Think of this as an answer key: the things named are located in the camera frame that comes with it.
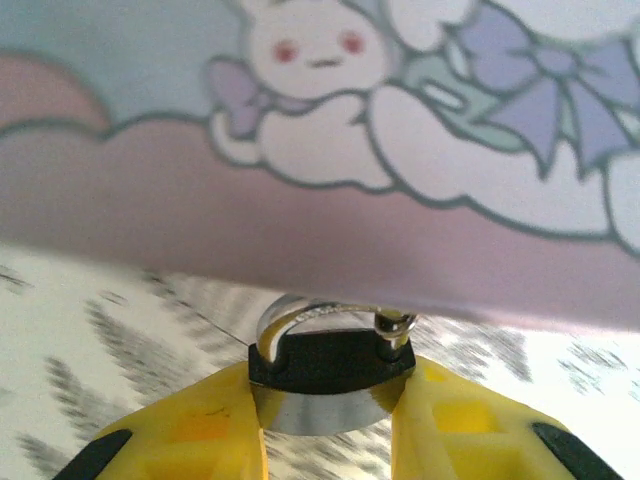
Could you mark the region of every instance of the cartoon illustration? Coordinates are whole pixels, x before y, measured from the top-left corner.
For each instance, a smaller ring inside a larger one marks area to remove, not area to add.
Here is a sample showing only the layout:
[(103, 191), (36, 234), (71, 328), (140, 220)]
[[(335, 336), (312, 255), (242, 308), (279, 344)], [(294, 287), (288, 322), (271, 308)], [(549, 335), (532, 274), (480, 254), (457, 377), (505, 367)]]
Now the cartoon illustration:
[(391, 69), (373, 23), (339, 0), (238, 3), (250, 23), (250, 65), (214, 58), (209, 66), (223, 105), (211, 117), (216, 148), (299, 183), (390, 187), (362, 121), (366, 92)]
[[(638, 114), (640, 80), (618, 35), (640, 17), (640, 4), (614, 3), (618, 10), (604, 0), (588, 9), (573, 0), (387, 0), (414, 57), (453, 51), (456, 76), (496, 98), (472, 126), (520, 144), (496, 148), (488, 136), (447, 125), (428, 81), (388, 84), (373, 94), (370, 125), (390, 169), (427, 202), (470, 201), (502, 222), (551, 234), (602, 237), (613, 224), (638, 248), (631, 205), (640, 166), (629, 157), (638, 142), (622, 117)], [(456, 108), (472, 104), (458, 98)]]

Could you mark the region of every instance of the tablecloth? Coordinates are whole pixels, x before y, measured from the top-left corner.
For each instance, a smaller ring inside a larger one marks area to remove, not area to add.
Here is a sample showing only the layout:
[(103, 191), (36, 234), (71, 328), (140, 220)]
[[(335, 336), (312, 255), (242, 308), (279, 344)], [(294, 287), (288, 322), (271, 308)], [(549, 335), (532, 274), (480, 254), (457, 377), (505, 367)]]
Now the tablecloth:
[[(0, 480), (51, 479), (102, 427), (246, 358), (280, 292), (0, 245)], [(556, 416), (640, 478), (640, 336), (422, 317), (417, 353)], [(272, 479), (388, 479), (390, 421), (267, 433)]]

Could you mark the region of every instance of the padlock shackle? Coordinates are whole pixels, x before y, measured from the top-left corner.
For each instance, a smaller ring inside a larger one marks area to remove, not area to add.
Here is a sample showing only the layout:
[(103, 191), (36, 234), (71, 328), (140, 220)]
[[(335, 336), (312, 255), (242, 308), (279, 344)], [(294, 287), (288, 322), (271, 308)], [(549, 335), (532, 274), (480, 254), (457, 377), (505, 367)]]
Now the padlock shackle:
[[(401, 333), (408, 338), (409, 331), (415, 323), (415, 315), (402, 314), (393, 310), (366, 305), (351, 305), (328, 302), (321, 299), (308, 299), (295, 295), (284, 295), (276, 300), (258, 321), (256, 346), (264, 362), (271, 368), (278, 368), (282, 361), (280, 346), (282, 337), (301, 323), (333, 313), (374, 313), (393, 322), (395, 319), (407, 323), (406, 331)], [(391, 348), (400, 348), (405, 341), (398, 342), (398, 331), (389, 332)]]

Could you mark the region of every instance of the purple ribbon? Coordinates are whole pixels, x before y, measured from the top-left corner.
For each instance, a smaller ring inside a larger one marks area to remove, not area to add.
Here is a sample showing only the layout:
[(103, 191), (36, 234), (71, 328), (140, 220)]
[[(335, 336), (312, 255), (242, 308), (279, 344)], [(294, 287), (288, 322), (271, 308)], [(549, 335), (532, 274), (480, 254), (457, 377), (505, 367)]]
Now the purple ribbon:
[(230, 134), (242, 138), (254, 133), (263, 113), (277, 108), (302, 113), (310, 102), (284, 97), (261, 87), (253, 73), (239, 61), (214, 59), (207, 70), (213, 93), (229, 113)]
[(582, 172), (632, 148), (612, 107), (638, 111), (640, 80), (629, 46), (611, 40), (578, 54), (543, 46), (509, 13), (483, 5), (458, 31), (476, 80), (505, 101), (483, 120), (519, 135), (544, 171), (553, 164), (568, 100)]

